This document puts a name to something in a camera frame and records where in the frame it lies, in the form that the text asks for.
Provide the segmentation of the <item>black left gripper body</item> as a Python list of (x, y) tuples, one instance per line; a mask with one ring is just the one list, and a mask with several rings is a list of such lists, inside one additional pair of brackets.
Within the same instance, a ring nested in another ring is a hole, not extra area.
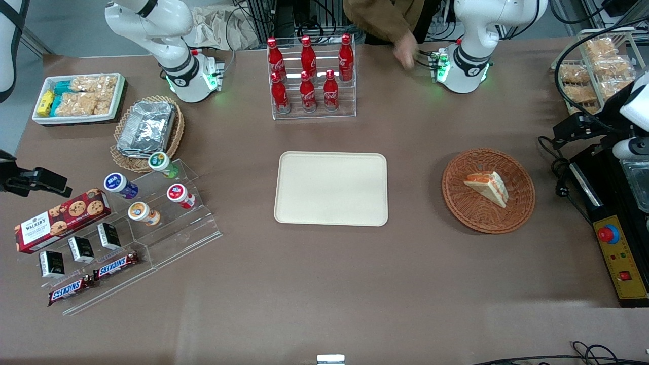
[(599, 113), (595, 116), (584, 116), (586, 133), (584, 139), (603, 138), (605, 148), (612, 147), (624, 139), (633, 138), (633, 124), (620, 113)]

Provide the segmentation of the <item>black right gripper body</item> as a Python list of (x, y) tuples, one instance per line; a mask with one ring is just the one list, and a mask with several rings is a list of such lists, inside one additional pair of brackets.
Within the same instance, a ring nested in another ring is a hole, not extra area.
[(38, 175), (34, 169), (19, 168), (16, 157), (1, 150), (1, 192), (27, 197), (31, 191), (39, 188), (35, 184)]

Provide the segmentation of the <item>person's bare hand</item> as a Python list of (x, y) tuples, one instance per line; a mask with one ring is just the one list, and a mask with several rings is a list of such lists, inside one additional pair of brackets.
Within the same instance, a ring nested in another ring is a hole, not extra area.
[(408, 31), (394, 42), (392, 50), (403, 69), (412, 69), (418, 49), (417, 40), (413, 33)]

